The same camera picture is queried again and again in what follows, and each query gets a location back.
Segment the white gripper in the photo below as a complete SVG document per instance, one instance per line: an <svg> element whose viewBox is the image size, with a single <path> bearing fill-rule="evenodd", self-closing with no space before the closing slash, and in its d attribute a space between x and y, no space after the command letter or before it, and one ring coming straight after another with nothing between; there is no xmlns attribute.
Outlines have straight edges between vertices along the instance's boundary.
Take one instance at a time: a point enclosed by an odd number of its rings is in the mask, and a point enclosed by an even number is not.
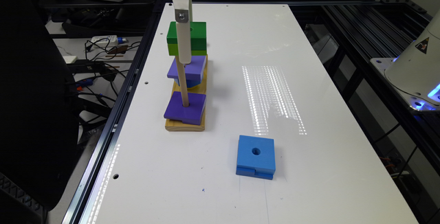
<svg viewBox="0 0 440 224"><path fill-rule="evenodd" d="M190 22L192 4L190 0L173 0L175 9L177 46L181 64L190 64L192 58Z"/></svg>

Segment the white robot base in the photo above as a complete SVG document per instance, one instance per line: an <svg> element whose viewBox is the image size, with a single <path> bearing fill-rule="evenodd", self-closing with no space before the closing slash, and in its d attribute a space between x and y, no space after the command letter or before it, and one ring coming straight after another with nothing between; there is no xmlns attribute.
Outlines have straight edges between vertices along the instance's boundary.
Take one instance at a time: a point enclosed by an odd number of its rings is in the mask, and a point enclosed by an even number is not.
<svg viewBox="0 0 440 224"><path fill-rule="evenodd" d="M439 14L399 56L370 63L415 111L439 110Z"/></svg>

